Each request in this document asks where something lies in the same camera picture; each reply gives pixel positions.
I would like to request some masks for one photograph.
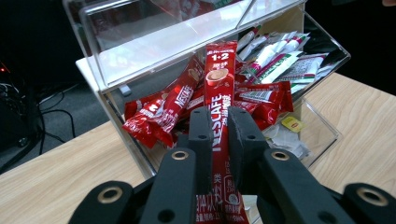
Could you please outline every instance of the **wooden table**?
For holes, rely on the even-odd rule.
[[[396,97],[332,74],[305,98],[343,135],[311,166],[318,181],[338,192],[363,182],[396,197]],[[0,223],[67,223],[108,180],[144,181],[110,122],[0,175]]]

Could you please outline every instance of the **red coffee packet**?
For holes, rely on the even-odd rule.
[[[252,103],[272,103],[274,108],[280,109],[283,100],[283,91],[239,91],[235,94],[235,100]]]
[[[280,113],[275,106],[272,103],[259,103],[259,106],[253,111],[251,117],[256,120],[262,120],[269,125],[276,124],[277,117]]]
[[[279,113],[293,112],[293,100],[291,97],[291,85],[289,81],[279,81],[273,83],[248,84],[239,83],[235,86],[235,91],[283,91],[283,99],[280,103]]]
[[[263,131],[267,128],[269,128],[272,124],[269,124],[268,122],[266,122],[263,119],[254,119],[254,122],[256,123],[257,127]]]
[[[228,146],[228,106],[233,105],[236,41],[206,45],[205,106],[210,110],[212,192],[197,195],[197,223],[248,223],[241,194],[234,188]]]
[[[247,111],[250,115],[259,107],[257,103],[234,100],[233,105]]]
[[[147,123],[149,118],[155,116],[158,110],[163,106],[167,93],[159,98],[149,102],[142,109],[137,111],[131,118],[127,119],[122,125],[122,129],[127,131],[132,137],[137,139],[146,147],[152,148],[157,143],[153,129]]]
[[[175,82],[176,81],[174,80],[161,91],[157,91],[148,96],[125,103],[125,109],[124,109],[125,120],[133,117],[137,111],[139,111],[141,108],[143,108],[143,106],[145,106],[149,102],[161,97],[164,93],[168,93],[170,90],[172,90],[175,86]]]
[[[175,86],[168,92],[163,108],[147,122],[152,126],[154,135],[168,147],[176,142],[171,131],[184,112],[190,98],[204,75],[204,65],[192,56],[188,65],[177,78]]]
[[[204,86],[198,87],[194,91],[189,103],[186,106],[186,109],[184,110],[183,114],[181,114],[179,120],[189,119],[192,110],[204,105],[204,91]]]

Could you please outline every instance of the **clear acrylic box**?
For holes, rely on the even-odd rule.
[[[76,62],[77,67],[142,174],[150,178],[157,174],[167,149],[162,144],[147,148],[121,128],[125,103],[165,88],[180,75],[188,59],[203,53],[207,44],[236,39],[258,25],[262,26],[261,32],[268,34],[309,33],[311,38],[304,51],[331,52],[321,76],[293,93],[294,112],[278,118],[278,125],[290,116],[304,124],[296,136],[308,150],[301,158],[307,168],[336,144],[342,135],[304,96],[350,55],[304,11],[304,3],[305,0],[64,0],[64,8],[85,55]],[[131,93],[123,95],[120,88]],[[260,223],[249,198],[246,207],[250,207],[250,221]]]

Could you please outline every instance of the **black cable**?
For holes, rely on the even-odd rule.
[[[70,122],[71,122],[71,125],[72,125],[73,138],[75,138],[76,137],[76,131],[75,131],[75,125],[74,125],[74,121],[73,121],[73,116],[69,112],[67,112],[65,110],[62,110],[62,109],[48,110],[48,111],[41,112],[40,114],[41,115],[45,115],[45,114],[52,113],[52,112],[64,112],[65,114],[67,114],[69,116]]]
[[[66,91],[72,90],[72,89],[74,89],[74,88],[77,87],[77,86],[78,86],[78,84],[73,85],[73,86],[71,86],[71,87],[69,87],[69,88],[67,88],[67,89],[65,89],[65,90],[56,91],[55,93],[53,93],[53,94],[52,94],[51,96],[49,96],[49,97],[44,97],[44,96],[46,96],[47,94],[46,94],[46,91],[42,91],[41,94],[44,95],[44,96],[38,97],[38,99],[39,99],[39,101],[38,101],[39,103],[38,103],[38,104],[41,105],[41,104],[45,103],[46,101],[48,101],[48,100],[54,98],[55,96],[57,96],[59,93],[62,94],[62,99],[63,99],[63,98],[64,98],[64,93],[65,93]],[[48,109],[51,109],[51,108],[55,107],[56,105],[58,105],[58,104],[62,101],[62,99],[61,99],[58,103],[56,103],[55,105],[52,105],[52,106],[50,106],[49,108],[45,108],[45,109],[41,109],[41,110],[48,110]]]
[[[50,110],[50,109],[52,109],[53,107],[55,107],[56,105],[58,105],[58,104],[60,104],[61,103],[61,101],[64,99],[64,92],[63,91],[61,91],[61,92],[59,92],[59,93],[61,93],[62,94],[62,98],[58,101],[58,102],[56,102],[54,105],[52,105],[52,106],[49,106],[49,107],[47,107],[47,108],[45,108],[45,109],[41,109],[41,111],[46,111],[46,110]]]
[[[44,122],[44,117],[41,112],[39,112],[39,116],[40,116],[40,120],[41,120],[42,129],[38,128],[38,130],[41,132],[42,135],[41,135],[40,150],[38,152],[38,155],[41,155],[41,154],[43,154],[44,140],[46,139],[46,135],[44,134],[46,131],[46,124]]]
[[[45,135],[48,135],[49,137],[52,137],[52,138],[54,138],[54,139],[56,139],[56,140],[58,140],[58,141],[60,141],[62,143],[66,143],[66,141],[64,141],[61,137],[59,137],[59,136],[57,136],[55,134],[45,132]]]

